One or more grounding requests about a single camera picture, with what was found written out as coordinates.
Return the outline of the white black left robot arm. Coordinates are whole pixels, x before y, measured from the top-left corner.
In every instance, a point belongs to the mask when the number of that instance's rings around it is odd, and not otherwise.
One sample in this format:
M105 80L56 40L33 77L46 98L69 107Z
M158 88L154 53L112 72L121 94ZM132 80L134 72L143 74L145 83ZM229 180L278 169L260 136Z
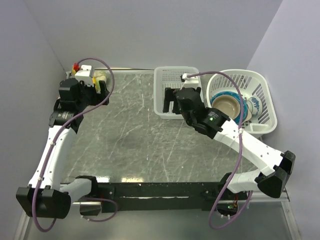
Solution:
M26 187L19 187L16 199L29 217L64 219L72 203L81 198L97 199L100 193L95 176L77 176L73 182L61 186L67 156L84 117L76 115L88 106L108 105L110 93L104 80L96 87L65 79L59 84L59 98L49 117L48 138L39 165Z

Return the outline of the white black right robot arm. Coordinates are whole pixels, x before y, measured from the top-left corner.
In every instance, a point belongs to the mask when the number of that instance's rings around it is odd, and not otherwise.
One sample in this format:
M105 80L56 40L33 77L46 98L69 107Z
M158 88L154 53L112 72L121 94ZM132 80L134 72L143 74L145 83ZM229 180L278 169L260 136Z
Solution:
M288 182L296 156L291 151L276 150L255 138L225 113L206 107L200 97L201 88L165 88L163 112L173 102L173 113L180 114L186 124L202 135L225 144L256 166L256 170L226 174L226 182L219 186L219 195L230 199L239 192L261 191L271 198L279 198Z

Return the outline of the clear zip top bag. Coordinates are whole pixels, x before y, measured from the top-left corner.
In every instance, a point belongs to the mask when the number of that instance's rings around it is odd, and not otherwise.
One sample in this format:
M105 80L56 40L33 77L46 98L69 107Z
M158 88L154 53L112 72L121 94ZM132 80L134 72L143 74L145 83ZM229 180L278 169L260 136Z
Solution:
M101 92L99 81L107 82L106 74L101 71L95 73L91 65L81 65L79 70L72 70L72 74L78 82L83 82L87 87L95 87L97 93Z

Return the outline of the white fake cauliflower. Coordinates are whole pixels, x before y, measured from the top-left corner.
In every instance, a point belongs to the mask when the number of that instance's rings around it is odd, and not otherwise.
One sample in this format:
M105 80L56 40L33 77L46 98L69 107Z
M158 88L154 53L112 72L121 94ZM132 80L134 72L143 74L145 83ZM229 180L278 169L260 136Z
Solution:
M96 80L96 82L98 83L99 81L107 81L107 73L105 71L102 70L98 70L95 71L93 74L94 79Z

